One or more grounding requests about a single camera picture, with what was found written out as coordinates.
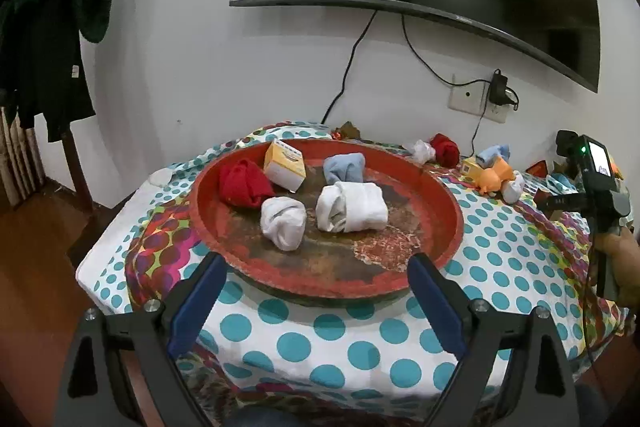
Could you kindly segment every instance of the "screw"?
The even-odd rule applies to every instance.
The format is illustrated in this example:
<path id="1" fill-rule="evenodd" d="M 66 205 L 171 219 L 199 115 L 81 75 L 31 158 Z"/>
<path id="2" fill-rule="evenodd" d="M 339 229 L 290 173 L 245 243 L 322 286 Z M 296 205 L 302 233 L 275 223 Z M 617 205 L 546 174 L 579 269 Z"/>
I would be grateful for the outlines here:
<path id="1" fill-rule="evenodd" d="M 536 306 L 536 315 L 541 319 L 548 319 L 551 315 L 551 312 L 547 310 L 544 306 Z"/>
<path id="2" fill-rule="evenodd" d="M 471 301 L 471 307 L 473 308 L 473 311 L 478 313 L 489 311 L 489 303 L 484 299 L 474 299 Z"/>
<path id="3" fill-rule="evenodd" d="M 96 319 L 97 316 L 98 316 L 98 310 L 95 308 L 89 308 L 87 311 L 84 312 L 84 320 L 86 321 L 93 321 Z"/>
<path id="4" fill-rule="evenodd" d="M 160 309 L 162 303 L 158 299 L 151 299 L 145 302 L 145 312 L 157 312 Z"/>

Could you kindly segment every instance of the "camera screen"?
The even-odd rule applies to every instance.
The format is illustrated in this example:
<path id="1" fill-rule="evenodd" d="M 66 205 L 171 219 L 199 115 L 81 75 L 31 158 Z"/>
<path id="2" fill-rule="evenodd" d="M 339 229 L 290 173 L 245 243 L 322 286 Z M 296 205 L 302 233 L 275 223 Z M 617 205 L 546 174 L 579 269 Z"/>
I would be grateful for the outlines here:
<path id="1" fill-rule="evenodd" d="M 610 176 L 611 172 L 609 171 L 609 160 L 607 159 L 606 150 L 592 142 L 589 142 L 589 147 L 591 149 L 593 163 L 596 166 L 596 171 L 600 174 Z"/>

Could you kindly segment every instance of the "yellow box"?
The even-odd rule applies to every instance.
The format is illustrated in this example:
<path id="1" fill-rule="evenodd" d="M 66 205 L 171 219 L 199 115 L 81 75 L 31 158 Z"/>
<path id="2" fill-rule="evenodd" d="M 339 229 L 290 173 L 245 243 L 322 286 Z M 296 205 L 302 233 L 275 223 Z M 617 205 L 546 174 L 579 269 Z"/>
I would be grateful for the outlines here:
<path id="1" fill-rule="evenodd" d="M 290 192 L 298 190 L 306 178 L 302 152 L 280 140 L 274 140 L 264 156 L 264 174 Z"/>
<path id="2" fill-rule="evenodd" d="M 462 160 L 460 165 L 460 173 L 471 178 L 475 183 L 478 183 L 480 174 L 482 174 L 481 166 L 476 163 L 476 159 L 470 156 Z"/>

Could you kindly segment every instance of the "power adapter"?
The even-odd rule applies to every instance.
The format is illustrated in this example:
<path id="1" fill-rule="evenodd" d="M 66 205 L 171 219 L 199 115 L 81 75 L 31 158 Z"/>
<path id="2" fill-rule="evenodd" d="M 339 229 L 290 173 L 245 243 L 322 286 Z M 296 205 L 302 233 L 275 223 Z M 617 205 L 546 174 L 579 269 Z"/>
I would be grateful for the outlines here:
<path id="1" fill-rule="evenodd" d="M 491 78 L 491 84 L 489 85 L 489 102 L 495 105 L 513 105 L 513 109 L 517 110 L 518 102 L 508 96 L 506 91 L 507 77 L 502 74 L 502 71 L 495 70 L 494 76 Z"/>

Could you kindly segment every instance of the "red rolled cloth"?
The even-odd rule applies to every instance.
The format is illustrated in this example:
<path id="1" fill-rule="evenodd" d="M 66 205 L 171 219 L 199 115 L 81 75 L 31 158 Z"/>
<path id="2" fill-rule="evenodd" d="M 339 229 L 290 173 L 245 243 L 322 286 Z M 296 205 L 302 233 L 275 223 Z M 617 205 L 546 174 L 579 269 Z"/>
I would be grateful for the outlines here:
<path id="1" fill-rule="evenodd" d="M 453 168 L 460 162 L 458 146 L 444 134 L 436 134 L 431 139 L 431 146 L 436 150 L 436 162 L 443 167 Z"/>
<path id="2" fill-rule="evenodd" d="M 220 199 L 233 206 L 260 208 L 262 202 L 274 197 L 271 182 L 254 162 L 240 160 L 220 169 Z"/>

